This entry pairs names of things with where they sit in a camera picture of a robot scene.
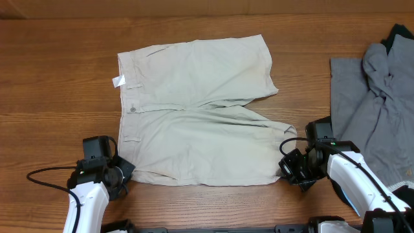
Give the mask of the beige shorts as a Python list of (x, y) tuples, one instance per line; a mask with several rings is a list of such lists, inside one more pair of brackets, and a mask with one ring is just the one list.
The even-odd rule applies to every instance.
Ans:
[(118, 151), (140, 183), (251, 186), (276, 182), (291, 124), (247, 108), (277, 94), (262, 35), (152, 45), (118, 55)]

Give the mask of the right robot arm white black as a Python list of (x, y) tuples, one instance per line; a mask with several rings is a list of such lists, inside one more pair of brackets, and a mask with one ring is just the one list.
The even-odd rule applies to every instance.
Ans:
[(306, 192), (316, 181), (328, 178), (338, 197), (361, 217), (359, 227), (338, 216), (309, 219), (294, 232), (412, 232), (413, 209), (390, 192), (366, 164), (351, 141), (339, 141), (332, 132), (330, 117), (307, 124), (302, 153), (283, 152), (279, 162), (286, 180)]

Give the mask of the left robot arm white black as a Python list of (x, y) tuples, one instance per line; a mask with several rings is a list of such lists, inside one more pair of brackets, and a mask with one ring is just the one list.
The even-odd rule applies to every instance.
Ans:
[(110, 136), (83, 139), (84, 158), (67, 181), (69, 211), (64, 232), (100, 232), (110, 201), (128, 193), (127, 182), (135, 166), (111, 151)]

